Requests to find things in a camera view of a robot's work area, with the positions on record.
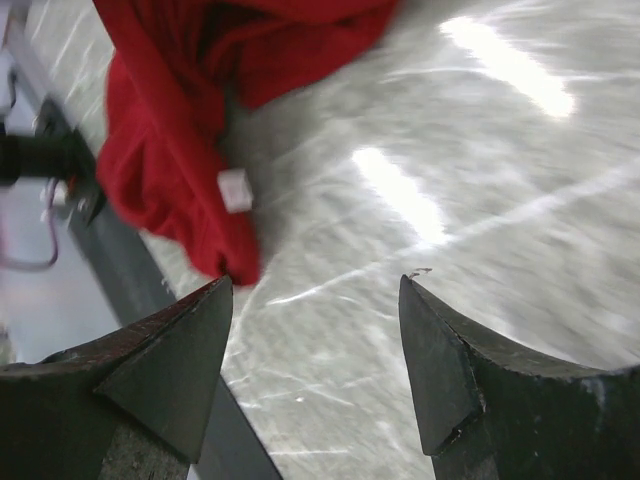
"cable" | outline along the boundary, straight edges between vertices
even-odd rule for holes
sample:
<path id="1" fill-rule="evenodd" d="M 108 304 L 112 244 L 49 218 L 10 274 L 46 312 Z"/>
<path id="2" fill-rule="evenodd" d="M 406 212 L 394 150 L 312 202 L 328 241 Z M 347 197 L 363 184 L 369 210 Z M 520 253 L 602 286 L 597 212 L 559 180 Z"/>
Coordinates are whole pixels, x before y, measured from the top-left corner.
<path id="1" fill-rule="evenodd" d="M 53 201 L 56 195 L 56 187 L 58 186 L 58 180 L 51 180 L 48 186 L 47 192 L 47 207 L 45 214 L 47 216 L 47 226 L 49 229 L 49 236 L 51 237 L 51 244 L 53 252 L 49 260 L 44 262 L 29 262 L 24 260 L 16 260 L 4 256 L 0 256 L 0 268 L 7 268 L 9 270 L 16 270 L 19 272 L 43 272 L 53 267 L 58 261 L 58 255 L 60 253 L 60 247 L 58 244 L 58 234 L 56 233 L 56 225 L 53 218 Z"/>

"marble table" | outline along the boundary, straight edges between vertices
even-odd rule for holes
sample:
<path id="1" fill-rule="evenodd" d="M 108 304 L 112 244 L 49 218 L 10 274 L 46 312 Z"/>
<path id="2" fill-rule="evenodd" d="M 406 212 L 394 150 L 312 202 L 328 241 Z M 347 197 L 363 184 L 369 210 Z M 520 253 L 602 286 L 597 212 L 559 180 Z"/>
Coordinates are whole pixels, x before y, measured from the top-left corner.
<path id="1" fill-rule="evenodd" d="M 407 0 L 372 51 L 255 112 L 264 274 L 223 374 L 285 478 L 432 478 L 397 319 L 400 275 L 538 350 L 640 358 L 640 3 Z M 28 33 L 92 147 L 112 45 L 88 0 Z M 179 295 L 206 279 L 150 248 Z"/>

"red fabric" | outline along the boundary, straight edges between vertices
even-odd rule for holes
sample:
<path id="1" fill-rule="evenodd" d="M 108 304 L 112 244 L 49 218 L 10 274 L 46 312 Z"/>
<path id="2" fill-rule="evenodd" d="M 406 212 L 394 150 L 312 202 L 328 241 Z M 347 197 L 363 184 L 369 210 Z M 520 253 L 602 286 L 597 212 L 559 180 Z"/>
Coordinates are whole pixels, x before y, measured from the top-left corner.
<path id="1" fill-rule="evenodd" d="M 94 0 L 116 48 L 98 178 L 118 214 L 205 274 L 257 282 L 250 219 L 218 189 L 223 88 L 258 107 L 319 80 L 377 40 L 396 2 Z"/>

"red cloth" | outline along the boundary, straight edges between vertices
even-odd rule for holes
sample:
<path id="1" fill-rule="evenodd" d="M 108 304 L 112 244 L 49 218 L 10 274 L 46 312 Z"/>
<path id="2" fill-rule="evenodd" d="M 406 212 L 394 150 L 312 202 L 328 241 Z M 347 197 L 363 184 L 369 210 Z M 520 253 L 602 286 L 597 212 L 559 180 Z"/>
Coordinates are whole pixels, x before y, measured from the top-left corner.
<path id="1" fill-rule="evenodd" d="M 98 178 L 128 223 L 181 243 L 193 265 L 258 281 L 258 242 L 217 176 L 223 88 L 258 107 L 351 61 L 397 0 L 94 0 L 116 48 Z"/>

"white tag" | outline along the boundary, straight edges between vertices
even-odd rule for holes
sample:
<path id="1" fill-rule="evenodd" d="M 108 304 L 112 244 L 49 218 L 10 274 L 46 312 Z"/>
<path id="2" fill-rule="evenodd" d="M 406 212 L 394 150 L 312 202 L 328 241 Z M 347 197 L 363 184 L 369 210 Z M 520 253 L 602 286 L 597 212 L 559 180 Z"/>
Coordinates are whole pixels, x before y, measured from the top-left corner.
<path id="1" fill-rule="evenodd" d="M 253 194 L 244 169 L 235 168 L 220 172 L 218 186 L 227 212 L 238 213 L 251 210 Z"/>

